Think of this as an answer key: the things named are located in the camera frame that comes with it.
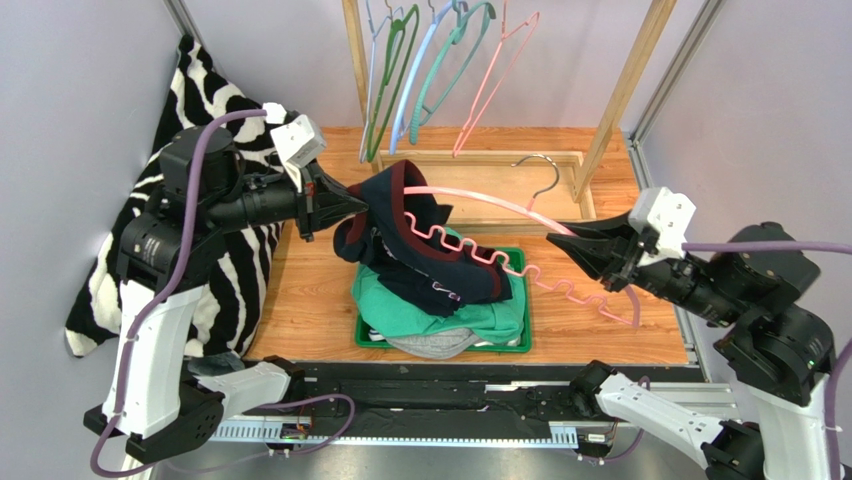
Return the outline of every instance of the zebra print cushion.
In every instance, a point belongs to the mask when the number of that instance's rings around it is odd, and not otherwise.
[[[119,333],[121,299],[116,275],[116,239],[144,209],[149,195],[162,181],[160,150],[185,128],[206,125],[227,112],[249,108],[259,105],[215,73],[210,55],[192,37],[184,37],[178,47],[177,69],[155,135],[154,154],[101,246],[66,321],[66,338],[75,356],[88,354]],[[269,165],[265,158],[274,148],[263,118],[234,121],[226,127],[247,160],[246,173],[266,172],[269,168],[283,171],[280,164]],[[219,259],[209,284],[204,287],[186,343],[187,356],[227,351],[242,356],[248,351],[263,309],[270,262],[281,227],[276,224],[248,228],[226,236],[228,253]]]

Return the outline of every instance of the wooden post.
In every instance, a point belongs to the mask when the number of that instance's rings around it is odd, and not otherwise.
[[[589,152],[586,154],[583,164],[576,170],[574,185],[572,187],[575,202],[580,201],[583,192],[592,181],[592,175],[594,175],[595,169],[601,163],[604,151],[606,151],[606,147],[612,138],[612,133],[618,128],[618,124],[621,122],[621,116],[624,115],[624,110],[630,102],[630,97],[633,96],[633,91],[636,90],[639,78],[642,77],[642,72],[645,71],[648,59],[651,58],[651,53],[657,45],[657,40],[660,39],[660,34],[663,33],[663,28],[665,28],[666,22],[669,20],[669,15],[671,15],[676,1],[651,1],[648,14],[645,15],[645,21],[642,22],[642,27],[639,29],[639,34],[636,36],[633,48],[630,49],[627,62],[625,62],[621,75],[618,77],[615,91],[613,91],[609,99],[609,104],[606,106],[604,115],[598,125],[598,130],[595,132],[595,138],[592,139]]]
[[[346,19],[346,35],[349,37],[349,49],[352,51],[352,65],[355,67],[355,86],[358,88],[358,101],[361,104],[361,118],[367,124],[367,55],[364,52],[364,35],[361,33],[361,11],[358,0],[343,0],[343,16]],[[376,152],[373,158],[373,173],[378,173],[384,166],[382,156]]]

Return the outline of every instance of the green cloth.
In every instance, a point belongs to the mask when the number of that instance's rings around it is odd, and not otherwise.
[[[391,293],[379,283],[379,274],[369,267],[358,265],[352,296],[361,317],[385,337],[431,335],[433,333],[469,328],[479,338],[499,344],[514,340],[524,328],[527,298],[524,279],[509,275],[512,299],[483,305],[465,305],[450,317],[429,315]]]

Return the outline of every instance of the wooden floor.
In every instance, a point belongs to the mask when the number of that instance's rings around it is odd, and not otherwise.
[[[458,129],[425,129],[423,148],[452,146]],[[344,185],[360,182],[372,172],[360,165],[357,151],[360,130],[325,128],[328,150],[320,164]],[[594,129],[481,129],[466,148],[512,150],[585,150]],[[636,200],[638,188],[621,135],[614,135],[604,160],[592,181],[598,218],[623,213]],[[249,358],[279,355],[291,360],[334,361],[427,361],[397,350],[359,348],[354,342],[355,304],[349,294],[355,265],[334,255],[333,229],[316,234],[313,243],[299,239],[288,222],[275,254],[264,318]],[[514,246],[524,250],[527,262],[539,265],[545,283],[567,278],[576,284],[575,294],[607,295],[611,311],[629,318],[630,302],[621,294],[606,294],[589,280],[559,249],[542,236],[477,235],[482,245]],[[532,350],[526,354],[464,352],[448,362],[489,363],[587,363],[598,359],[620,364],[683,364],[686,353],[673,310],[666,302],[644,292],[641,298],[642,326],[630,326],[601,317],[594,307],[564,298],[563,292],[548,292],[531,286]]]

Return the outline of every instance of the green tray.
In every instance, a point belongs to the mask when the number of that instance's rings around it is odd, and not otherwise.
[[[496,247],[497,250],[506,252],[509,255],[509,265],[516,272],[520,272],[526,266],[524,259],[524,251],[520,248],[512,247]],[[517,346],[510,347],[508,345],[486,345],[482,347],[468,347],[467,351],[472,352],[503,352],[503,353],[527,353],[532,348],[532,328],[530,325],[530,295],[529,285],[526,279],[523,283],[523,292],[527,298],[526,307],[524,308],[524,331],[521,332],[521,340]],[[364,321],[361,314],[358,314],[358,319],[355,321],[355,344],[362,348],[394,348],[393,345],[381,340],[374,342],[370,340],[370,325]]]

